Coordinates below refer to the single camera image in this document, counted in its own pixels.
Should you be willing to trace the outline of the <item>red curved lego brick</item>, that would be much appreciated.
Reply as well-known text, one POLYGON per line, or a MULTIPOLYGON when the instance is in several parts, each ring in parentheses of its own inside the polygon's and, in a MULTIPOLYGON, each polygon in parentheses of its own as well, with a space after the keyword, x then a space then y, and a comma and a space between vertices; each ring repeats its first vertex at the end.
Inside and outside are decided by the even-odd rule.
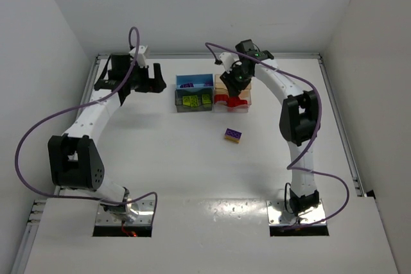
POLYGON ((227 106, 229 108, 248 108, 248 101, 239 97, 229 97, 227 106))

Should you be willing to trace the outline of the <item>red rounded lego brick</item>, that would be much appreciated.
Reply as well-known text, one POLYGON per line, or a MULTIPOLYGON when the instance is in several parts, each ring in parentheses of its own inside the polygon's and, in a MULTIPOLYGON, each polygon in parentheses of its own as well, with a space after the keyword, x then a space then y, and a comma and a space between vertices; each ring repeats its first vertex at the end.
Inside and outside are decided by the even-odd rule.
POLYGON ((214 95, 214 103, 216 105, 227 105, 229 100, 229 96, 227 94, 215 94, 214 95))

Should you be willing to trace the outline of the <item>small green lego brick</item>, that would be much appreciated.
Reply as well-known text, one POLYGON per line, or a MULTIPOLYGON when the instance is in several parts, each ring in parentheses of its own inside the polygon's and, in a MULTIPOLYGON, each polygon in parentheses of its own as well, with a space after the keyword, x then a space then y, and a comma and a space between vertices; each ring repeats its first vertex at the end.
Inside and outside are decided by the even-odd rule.
POLYGON ((210 105, 212 103, 210 95, 209 94, 203 94, 202 95, 202 104, 203 105, 210 105))

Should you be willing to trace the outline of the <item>purple flower lego brick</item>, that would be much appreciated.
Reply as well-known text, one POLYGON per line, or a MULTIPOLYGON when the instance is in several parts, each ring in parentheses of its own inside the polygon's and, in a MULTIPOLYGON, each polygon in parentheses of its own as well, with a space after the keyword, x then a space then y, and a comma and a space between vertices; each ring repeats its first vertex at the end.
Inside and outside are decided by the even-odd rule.
POLYGON ((180 88, 181 88, 181 89, 193 88, 193 87, 194 87, 193 83, 184 83, 184 84, 181 84, 181 85, 180 85, 180 88))

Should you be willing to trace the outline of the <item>purple yellow lego stack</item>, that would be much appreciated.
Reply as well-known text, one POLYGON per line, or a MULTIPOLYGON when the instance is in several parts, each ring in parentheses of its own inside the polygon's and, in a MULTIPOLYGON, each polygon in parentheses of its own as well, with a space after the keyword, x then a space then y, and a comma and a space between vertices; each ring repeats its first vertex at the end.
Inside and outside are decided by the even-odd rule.
POLYGON ((230 128, 227 128, 224 133, 224 139, 235 142, 237 144, 240 142, 241 136, 242 136, 241 132, 230 129, 230 128))

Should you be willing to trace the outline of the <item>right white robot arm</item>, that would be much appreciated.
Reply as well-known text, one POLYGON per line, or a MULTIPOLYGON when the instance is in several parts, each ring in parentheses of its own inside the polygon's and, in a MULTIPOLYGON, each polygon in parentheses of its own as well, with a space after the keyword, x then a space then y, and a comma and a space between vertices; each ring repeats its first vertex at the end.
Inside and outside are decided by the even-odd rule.
POLYGON ((280 70, 274 56, 255 48, 251 40, 236 45, 232 53, 221 53, 216 63, 224 67, 220 76, 229 96, 238 96, 253 78, 261 81, 281 104, 279 130, 290 150, 292 172, 289 208, 297 215, 319 204, 319 192, 313 175, 311 146, 320 128, 322 107, 315 90, 300 88, 295 78, 280 70))

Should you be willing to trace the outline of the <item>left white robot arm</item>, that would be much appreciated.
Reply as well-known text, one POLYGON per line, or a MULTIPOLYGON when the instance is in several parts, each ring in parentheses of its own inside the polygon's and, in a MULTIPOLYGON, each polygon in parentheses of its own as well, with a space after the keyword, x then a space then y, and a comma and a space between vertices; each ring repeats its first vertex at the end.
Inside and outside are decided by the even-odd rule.
POLYGON ((111 54, 96 79, 89 106, 61 136, 54 135, 48 141, 53 183, 84 191, 111 214, 129 214, 135 203, 127 188, 106 176, 97 143, 109 119, 131 92, 160 93, 166 88, 160 64, 153 65, 154 77, 149 77, 147 54, 144 46, 111 54))

